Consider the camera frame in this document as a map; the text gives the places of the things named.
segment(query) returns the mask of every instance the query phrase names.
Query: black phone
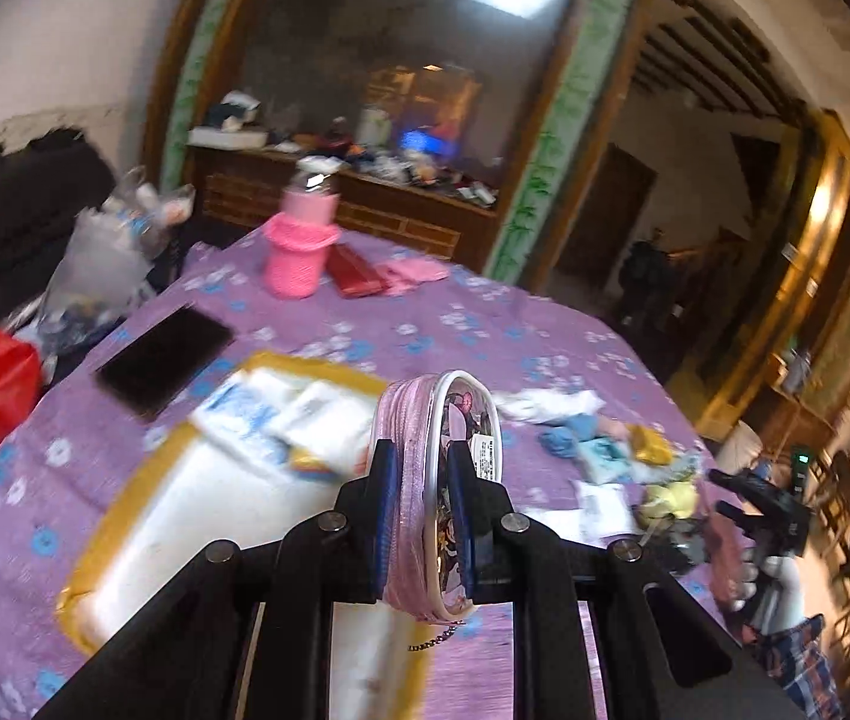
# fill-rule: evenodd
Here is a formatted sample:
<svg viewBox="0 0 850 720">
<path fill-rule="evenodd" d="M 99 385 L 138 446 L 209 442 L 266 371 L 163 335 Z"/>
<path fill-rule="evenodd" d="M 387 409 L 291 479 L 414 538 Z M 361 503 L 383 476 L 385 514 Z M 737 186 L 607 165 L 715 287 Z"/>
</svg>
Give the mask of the black phone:
<svg viewBox="0 0 850 720">
<path fill-rule="evenodd" d="M 95 379 L 150 422 L 232 338 L 231 328 L 183 306 L 105 362 Z"/>
</svg>

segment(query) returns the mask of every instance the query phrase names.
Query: metal bolt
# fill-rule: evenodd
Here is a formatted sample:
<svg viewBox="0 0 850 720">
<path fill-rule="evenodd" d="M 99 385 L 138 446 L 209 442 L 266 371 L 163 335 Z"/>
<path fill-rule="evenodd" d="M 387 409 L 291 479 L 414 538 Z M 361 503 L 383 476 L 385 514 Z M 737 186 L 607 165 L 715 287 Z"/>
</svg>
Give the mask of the metal bolt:
<svg viewBox="0 0 850 720">
<path fill-rule="evenodd" d="M 235 544 L 231 541 L 213 541 L 205 547 L 205 560 L 208 562 L 229 562 L 235 554 Z"/>
<path fill-rule="evenodd" d="M 634 538 L 619 538 L 611 545 L 611 554 L 625 562 L 635 562 L 642 557 L 642 548 Z"/>
<path fill-rule="evenodd" d="M 529 518 L 525 514 L 509 512 L 502 517 L 502 527 L 509 533 L 525 533 L 529 529 Z"/>
<path fill-rule="evenodd" d="M 347 524 L 348 517 L 345 517 L 341 512 L 321 512 L 321 514 L 318 514 L 318 527 L 328 533 L 340 531 Z"/>
</svg>

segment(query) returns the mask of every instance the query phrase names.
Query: wooden door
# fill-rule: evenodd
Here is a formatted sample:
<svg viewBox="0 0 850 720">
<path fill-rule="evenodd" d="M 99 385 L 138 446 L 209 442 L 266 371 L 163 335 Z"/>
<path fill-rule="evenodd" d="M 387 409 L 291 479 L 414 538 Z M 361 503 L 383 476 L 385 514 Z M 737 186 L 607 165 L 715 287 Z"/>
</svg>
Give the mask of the wooden door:
<svg viewBox="0 0 850 720">
<path fill-rule="evenodd" d="M 609 143 L 558 258 L 558 269 L 603 288 L 657 175 L 628 151 Z"/>
</svg>

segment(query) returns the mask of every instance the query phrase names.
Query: yellow cloth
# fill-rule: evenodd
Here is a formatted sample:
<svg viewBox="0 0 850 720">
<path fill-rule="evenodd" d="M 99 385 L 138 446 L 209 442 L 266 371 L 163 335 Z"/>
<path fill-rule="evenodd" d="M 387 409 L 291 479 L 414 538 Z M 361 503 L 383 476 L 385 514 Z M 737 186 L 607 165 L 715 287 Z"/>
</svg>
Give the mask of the yellow cloth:
<svg viewBox="0 0 850 720">
<path fill-rule="evenodd" d="M 630 442 L 635 460 L 650 466 L 671 466 L 675 459 L 672 445 L 666 437 L 652 428 L 644 425 L 631 426 Z"/>
</svg>

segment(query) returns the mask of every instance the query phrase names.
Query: tissue packet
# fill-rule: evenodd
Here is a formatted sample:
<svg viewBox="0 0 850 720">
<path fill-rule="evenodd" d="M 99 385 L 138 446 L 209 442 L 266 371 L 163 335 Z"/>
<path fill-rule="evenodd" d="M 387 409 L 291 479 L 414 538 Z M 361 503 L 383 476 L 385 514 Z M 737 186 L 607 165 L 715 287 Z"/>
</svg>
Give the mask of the tissue packet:
<svg viewBox="0 0 850 720">
<path fill-rule="evenodd" d="M 347 389 L 314 381 L 268 424 L 283 442 L 303 449 L 346 479 L 360 475 L 374 405 Z"/>
<path fill-rule="evenodd" d="M 278 471 L 288 460 L 289 447 L 268 432 L 268 424 L 278 415 L 281 406 L 275 400 L 280 397 L 281 394 L 252 386 L 249 375 L 237 371 L 189 418 L 211 442 L 255 469 Z"/>
</svg>

